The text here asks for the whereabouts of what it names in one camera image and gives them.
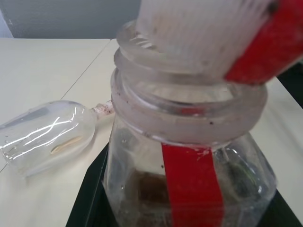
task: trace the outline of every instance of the table surface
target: table surface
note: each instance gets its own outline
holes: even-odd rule
[[[0,124],[53,100],[87,107],[109,100],[117,48],[116,40],[0,39]],[[268,91],[267,106],[251,134],[275,171],[279,191],[303,223],[303,110],[277,79],[269,82]],[[113,116],[101,119],[93,141],[76,159],[26,180],[0,157],[0,226],[65,226],[112,123]]]

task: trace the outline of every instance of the bottle neck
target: bottle neck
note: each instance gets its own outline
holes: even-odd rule
[[[133,29],[126,25],[118,35],[111,81],[115,111],[131,128],[164,143],[216,146],[256,124],[264,86],[206,79],[190,63],[158,53]]]

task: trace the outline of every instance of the gray wall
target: gray wall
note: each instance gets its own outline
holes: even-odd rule
[[[114,38],[140,0],[0,0],[15,38]]]

